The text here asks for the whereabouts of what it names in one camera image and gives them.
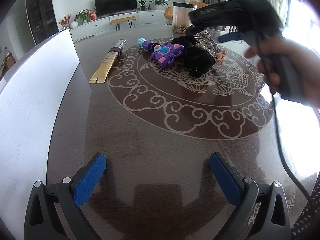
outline purple toy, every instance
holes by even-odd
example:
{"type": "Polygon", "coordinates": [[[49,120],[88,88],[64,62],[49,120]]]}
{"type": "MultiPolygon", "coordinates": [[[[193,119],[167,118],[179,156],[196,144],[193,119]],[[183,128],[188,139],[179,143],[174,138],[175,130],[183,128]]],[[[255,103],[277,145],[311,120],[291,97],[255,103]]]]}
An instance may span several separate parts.
{"type": "Polygon", "coordinates": [[[146,41],[144,38],[139,39],[137,45],[152,52],[151,57],[159,63],[162,69],[172,64],[175,58],[181,56],[184,51],[184,46],[180,44],[164,43],[161,46],[158,43],[146,41]]]}

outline red flowers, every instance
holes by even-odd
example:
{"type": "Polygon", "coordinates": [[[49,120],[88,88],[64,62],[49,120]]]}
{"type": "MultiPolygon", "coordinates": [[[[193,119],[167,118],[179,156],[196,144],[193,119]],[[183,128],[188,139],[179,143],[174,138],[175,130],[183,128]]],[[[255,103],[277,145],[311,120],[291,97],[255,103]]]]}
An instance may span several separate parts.
{"type": "Polygon", "coordinates": [[[70,14],[67,14],[67,16],[63,16],[64,17],[64,19],[63,20],[60,20],[60,24],[61,25],[69,25],[70,24],[70,20],[71,20],[71,13],[70,14]]]}

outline red decoration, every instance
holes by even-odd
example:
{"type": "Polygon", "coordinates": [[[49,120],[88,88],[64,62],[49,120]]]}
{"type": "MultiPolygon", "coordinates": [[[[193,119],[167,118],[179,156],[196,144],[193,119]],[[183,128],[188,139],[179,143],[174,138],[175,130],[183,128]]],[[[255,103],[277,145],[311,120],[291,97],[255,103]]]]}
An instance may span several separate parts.
{"type": "Polygon", "coordinates": [[[93,12],[89,12],[90,21],[95,21],[97,19],[97,12],[96,9],[94,9],[93,12]]]}

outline jar lid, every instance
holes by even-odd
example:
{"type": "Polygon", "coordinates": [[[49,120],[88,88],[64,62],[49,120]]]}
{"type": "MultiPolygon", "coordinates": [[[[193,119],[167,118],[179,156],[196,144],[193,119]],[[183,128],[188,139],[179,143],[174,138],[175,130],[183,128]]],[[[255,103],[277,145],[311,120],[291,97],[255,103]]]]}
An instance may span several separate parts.
{"type": "Polygon", "coordinates": [[[172,5],[176,6],[176,7],[184,7],[184,8],[190,8],[190,9],[197,8],[197,6],[195,4],[182,3],[182,2],[174,2],[174,3],[172,3],[172,5]]]}

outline pink heart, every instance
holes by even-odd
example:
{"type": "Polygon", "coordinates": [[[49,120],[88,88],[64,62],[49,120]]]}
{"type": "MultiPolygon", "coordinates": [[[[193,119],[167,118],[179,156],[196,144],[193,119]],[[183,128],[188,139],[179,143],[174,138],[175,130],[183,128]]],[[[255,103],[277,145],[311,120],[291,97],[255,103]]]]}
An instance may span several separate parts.
{"type": "Polygon", "coordinates": [[[159,62],[160,62],[160,63],[165,62],[165,57],[161,57],[161,58],[159,59],[159,62]]]}

